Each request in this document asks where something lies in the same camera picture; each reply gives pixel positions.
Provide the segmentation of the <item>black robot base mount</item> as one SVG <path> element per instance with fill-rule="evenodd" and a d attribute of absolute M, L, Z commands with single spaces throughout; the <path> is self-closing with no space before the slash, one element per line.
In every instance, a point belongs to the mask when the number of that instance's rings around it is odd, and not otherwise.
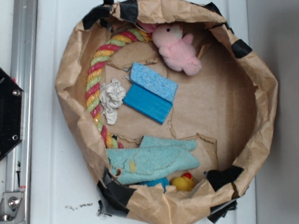
<path fill-rule="evenodd" d="M 0 162 L 22 140 L 23 90 L 0 68 Z"/>

